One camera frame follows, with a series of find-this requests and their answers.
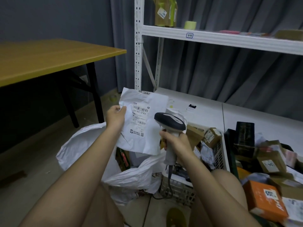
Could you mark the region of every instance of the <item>floor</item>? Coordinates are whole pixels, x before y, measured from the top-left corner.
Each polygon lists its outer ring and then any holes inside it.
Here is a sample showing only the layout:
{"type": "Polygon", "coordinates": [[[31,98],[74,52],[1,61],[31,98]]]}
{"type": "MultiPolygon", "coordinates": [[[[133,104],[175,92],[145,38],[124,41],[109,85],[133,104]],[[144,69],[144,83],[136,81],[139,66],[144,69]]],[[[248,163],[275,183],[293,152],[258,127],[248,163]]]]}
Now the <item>floor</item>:
{"type": "MultiPolygon", "coordinates": [[[[116,92],[101,97],[104,112],[118,104],[119,98],[120,95],[116,92]]],[[[77,117],[80,128],[98,122],[93,103],[78,112],[77,117]]],[[[21,170],[27,174],[27,177],[0,188],[0,226],[17,226],[47,188],[63,173],[55,156],[61,146],[80,129],[74,128],[69,118],[63,120],[47,136],[43,136],[45,132],[41,131],[41,136],[38,134],[34,142],[25,142],[26,148],[18,145],[5,155],[0,155],[0,179],[21,170]]],[[[132,200],[127,206],[119,206],[119,209],[132,227],[162,227],[166,226],[166,213],[171,207],[182,210],[188,223],[190,209],[171,199],[155,200],[146,195],[132,200]]]]}

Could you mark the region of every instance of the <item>white shelf board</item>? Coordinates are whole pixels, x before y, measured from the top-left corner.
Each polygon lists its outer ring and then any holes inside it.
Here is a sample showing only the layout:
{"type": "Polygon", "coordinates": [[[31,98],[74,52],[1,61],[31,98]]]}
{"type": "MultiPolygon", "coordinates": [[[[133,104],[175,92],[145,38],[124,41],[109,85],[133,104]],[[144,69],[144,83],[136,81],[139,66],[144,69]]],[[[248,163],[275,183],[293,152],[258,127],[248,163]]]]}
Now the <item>white shelf board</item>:
{"type": "Polygon", "coordinates": [[[303,156],[303,122],[275,116],[230,104],[223,104],[225,131],[236,129],[237,121],[255,123],[255,133],[261,132],[267,140],[279,140],[290,145],[303,156]]]}
{"type": "Polygon", "coordinates": [[[302,41],[281,40],[258,36],[245,36],[238,34],[226,34],[148,25],[143,25],[141,32],[142,35],[152,37],[171,38],[183,41],[195,41],[239,48],[250,48],[271,52],[303,55],[302,41]],[[192,38],[188,38],[188,33],[192,34],[192,38]]]}
{"type": "Polygon", "coordinates": [[[155,93],[169,97],[169,106],[178,109],[188,122],[208,127],[216,127],[224,131],[222,103],[210,99],[188,95],[164,88],[158,88],[155,93]],[[187,107],[193,104],[197,106],[193,111],[187,107]]]}

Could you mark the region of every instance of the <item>leg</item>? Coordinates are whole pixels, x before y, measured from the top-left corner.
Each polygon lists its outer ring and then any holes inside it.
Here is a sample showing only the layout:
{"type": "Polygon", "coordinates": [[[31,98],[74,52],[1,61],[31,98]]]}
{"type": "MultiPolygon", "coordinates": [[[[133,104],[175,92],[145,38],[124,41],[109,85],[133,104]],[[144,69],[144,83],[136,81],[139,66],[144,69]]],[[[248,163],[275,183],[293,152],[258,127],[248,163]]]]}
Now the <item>leg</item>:
{"type": "MultiPolygon", "coordinates": [[[[230,195],[233,196],[234,199],[236,199],[245,209],[248,209],[245,193],[241,183],[232,173],[222,169],[216,169],[212,172],[212,175],[218,183],[220,183],[230,193],[230,195]]],[[[204,206],[197,197],[191,207],[189,226],[212,226],[204,206]]]]}
{"type": "Polygon", "coordinates": [[[100,184],[82,227],[123,227],[124,218],[109,193],[100,184]]]}
{"type": "Polygon", "coordinates": [[[93,90],[93,97],[95,101],[96,111],[97,111],[97,117],[99,123],[104,122],[103,117],[103,111],[102,111],[102,105],[99,95],[99,88],[98,88],[98,82],[97,82],[97,76],[95,71],[95,64],[94,62],[86,64],[87,72],[89,74],[89,82],[91,84],[91,88],[93,90]]]}
{"type": "Polygon", "coordinates": [[[56,78],[56,82],[58,84],[58,87],[59,87],[59,91],[61,93],[61,96],[63,98],[63,101],[64,101],[64,104],[66,106],[66,109],[71,117],[71,121],[73,122],[74,124],[74,127],[75,128],[78,128],[79,127],[79,123],[78,123],[78,120],[77,120],[77,117],[76,117],[76,114],[75,114],[75,111],[74,111],[74,108],[73,108],[73,105],[71,104],[71,100],[67,94],[67,91],[66,91],[66,88],[64,86],[64,84],[62,84],[60,82],[60,80],[58,80],[56,78]]]}

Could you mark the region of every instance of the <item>black table leg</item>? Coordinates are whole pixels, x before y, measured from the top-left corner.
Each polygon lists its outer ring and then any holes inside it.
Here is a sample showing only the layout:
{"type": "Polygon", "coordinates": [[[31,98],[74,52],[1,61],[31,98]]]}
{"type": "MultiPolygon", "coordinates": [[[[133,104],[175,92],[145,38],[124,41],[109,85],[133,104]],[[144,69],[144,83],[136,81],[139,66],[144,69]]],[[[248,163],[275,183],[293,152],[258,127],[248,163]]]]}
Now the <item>black table leg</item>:
{"type": "Polygon", "coordinates": [[[87,72],[89,74],[89,82],[91,84],[92,93],[95,101],[96,111],[97,111],[97,117],[99,123],[104,122],[103,117],[103,110],[100,100],[100,94],[99,94],[99,88],[98,88],[98,82],[97,82],[97,76],[95,71],[95,64],[94,62],[86,64],[87,72]]]}
{"type": "Polygon", "coordinates": [[[78,120],[77,120],[77,117],[76,117],[73,105],[71,104],[71,100],[70,100],[70,98],[69,98],[69,96],[67,94],[65,85],[58,78],[56,78],[56,82],[58,84],[58,87],[59,87],[61,96],[63,98],[64,104],[66,106],[66,109],[67,109],[67,111],[68,111],[68,113],[69,113],[69,115],[71,117],[71,121],[73,122],[74,127],[78,128],[79,127],[79,123],[78,123],[78,120]]]}

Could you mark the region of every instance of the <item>orange box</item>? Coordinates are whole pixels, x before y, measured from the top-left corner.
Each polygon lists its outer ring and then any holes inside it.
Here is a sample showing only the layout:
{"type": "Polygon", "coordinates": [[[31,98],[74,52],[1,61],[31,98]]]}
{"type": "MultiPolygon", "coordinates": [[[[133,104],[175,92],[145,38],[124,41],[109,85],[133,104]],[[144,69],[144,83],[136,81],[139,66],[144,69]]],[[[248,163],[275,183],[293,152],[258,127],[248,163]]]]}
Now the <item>orange box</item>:
{"type": "Polygon", "coordinates": [[[282,198],[274,186],[248,181],[243,189],[249,212],[280,223],[288,218],[282,198]]]}

